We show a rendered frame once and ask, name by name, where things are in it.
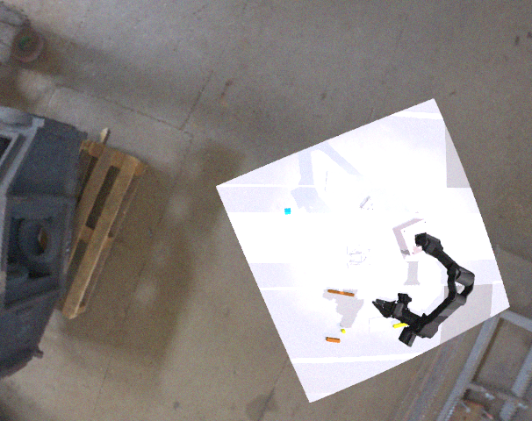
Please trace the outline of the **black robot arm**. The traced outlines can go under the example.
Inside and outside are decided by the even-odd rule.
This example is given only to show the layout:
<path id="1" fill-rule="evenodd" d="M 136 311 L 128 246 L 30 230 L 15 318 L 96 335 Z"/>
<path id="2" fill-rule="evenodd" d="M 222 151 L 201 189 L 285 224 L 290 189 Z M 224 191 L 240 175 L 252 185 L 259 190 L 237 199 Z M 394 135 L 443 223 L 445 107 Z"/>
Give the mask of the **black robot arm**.
<path id="1" fill-rule="evenodd" d="M 411 347 L 417 337 L 422 339 L 432 339 L 438 332 L 438 327 L 444 320 L 446 320 L 455 310 L 466 304 L 468 295 L 473 290 L 475 281 L 475 274 L 470 270 L 458 265 L 453 259 L 443 251 L 441 241 L 429 233 L 420 233 L 414 235 L 414 241 L 417 247 L 423 248 L 425 254 L 436 258 L 447 269 L 448 275 L 447 286 L 449 288 L 448 297 L 436 307 L 429 315 L 425 313 L 420 317 L 412 313 L 408 327 L 404 327 L 402 333 L 399 335 L 399 341 L 406 346 Z M 461 294 L 457 293 L 456 282 L 464 286 Z M 399 300 L 403 302 L 403 309 L 407 308 L 408 304 L 412 302 L 412 298 L 407 294 L 398 293 Z"/>

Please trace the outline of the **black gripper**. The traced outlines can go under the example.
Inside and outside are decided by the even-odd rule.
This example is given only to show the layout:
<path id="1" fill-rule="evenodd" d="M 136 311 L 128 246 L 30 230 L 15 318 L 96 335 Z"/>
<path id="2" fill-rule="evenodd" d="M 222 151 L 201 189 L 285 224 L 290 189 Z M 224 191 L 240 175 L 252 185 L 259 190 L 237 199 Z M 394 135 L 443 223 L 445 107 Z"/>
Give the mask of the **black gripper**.
<path id="1" fill-rule="evenodd" d="M 402 324 L 407 325 L 412 316 L 411 310 L 403 309 L 404 304 L 400 300 L 392 300 L 391 302 L 388 302 L 378 298 L 375 301 L 372 301 L 372 303 L 384 318 L 396 318 Z"/>

